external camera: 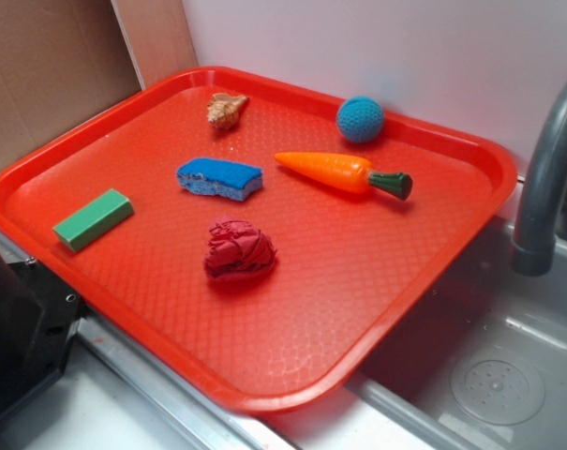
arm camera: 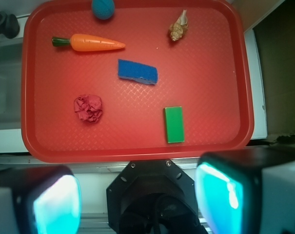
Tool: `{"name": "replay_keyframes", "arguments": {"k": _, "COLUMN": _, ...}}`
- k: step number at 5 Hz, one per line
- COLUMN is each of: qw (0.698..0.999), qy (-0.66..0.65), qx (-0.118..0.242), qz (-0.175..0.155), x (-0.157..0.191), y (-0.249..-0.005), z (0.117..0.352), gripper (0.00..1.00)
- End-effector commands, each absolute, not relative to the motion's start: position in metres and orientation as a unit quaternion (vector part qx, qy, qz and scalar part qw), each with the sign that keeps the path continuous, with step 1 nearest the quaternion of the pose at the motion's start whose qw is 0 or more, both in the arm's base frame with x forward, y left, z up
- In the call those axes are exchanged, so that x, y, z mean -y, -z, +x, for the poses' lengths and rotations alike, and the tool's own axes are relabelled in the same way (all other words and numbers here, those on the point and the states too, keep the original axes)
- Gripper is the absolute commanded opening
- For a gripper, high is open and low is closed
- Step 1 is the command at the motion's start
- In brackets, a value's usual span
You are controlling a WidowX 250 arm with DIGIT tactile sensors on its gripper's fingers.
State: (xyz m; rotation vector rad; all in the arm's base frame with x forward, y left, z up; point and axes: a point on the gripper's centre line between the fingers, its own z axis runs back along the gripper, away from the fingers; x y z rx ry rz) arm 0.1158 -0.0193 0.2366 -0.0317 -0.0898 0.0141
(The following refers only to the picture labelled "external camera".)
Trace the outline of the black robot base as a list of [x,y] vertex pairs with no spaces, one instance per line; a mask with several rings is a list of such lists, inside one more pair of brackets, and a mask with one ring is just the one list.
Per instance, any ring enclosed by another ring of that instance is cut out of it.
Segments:
[[0,422],[63,376],[81,311],[42,262],[0,254]]

